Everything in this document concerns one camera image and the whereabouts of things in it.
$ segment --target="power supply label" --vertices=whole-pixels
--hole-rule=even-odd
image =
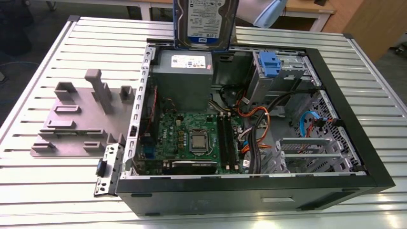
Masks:
[[[204,56],[173,55],[171,57],[172,68],[205,68]]]
[[[219,39],[221,15],[219,8],[225,0],[189,0],[188,30],[191,41],[213,43]]]

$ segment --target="ram slot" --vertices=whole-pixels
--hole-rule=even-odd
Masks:
[[[235,170],[236,167],[236,153],[233,147],[233,129],[231,127],[231,117],[224,118],[224,134],[225,134],[225,143],[227,143],[227,152],[231,169]]]
[[[224,136],[225,136],[224,135],[224,117],[217,116],[217,142],[219,142],[220,166],[221,166],[221,168],[225,168],[229,165]]]

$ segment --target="blue latch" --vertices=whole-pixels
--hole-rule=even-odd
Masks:
[[[281,62],[273,52],[259,53],[260,64],[264,69],[264,76],[273,78],[279,75],[281,70]]]

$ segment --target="metal table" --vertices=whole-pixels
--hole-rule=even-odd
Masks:
[[[81,18],[68,21],[0,129],[0,225],[60,228],[407,228],[407,109],[358,44],[342,34],[237,27],[237,42],[318,48],[396,187],[323,211],[139,218],[119,198],[93,198],[96,158],[33,159],[29,148],[55,102],[53,87],[91,87],[87,68],[109,88],[137,88],[147,38],[172,38],[172,24]]]

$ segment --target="cpu socket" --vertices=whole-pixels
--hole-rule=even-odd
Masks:
[[[196,156],[208,152],[208,132],[203,129],[189,131],[189,152]]]

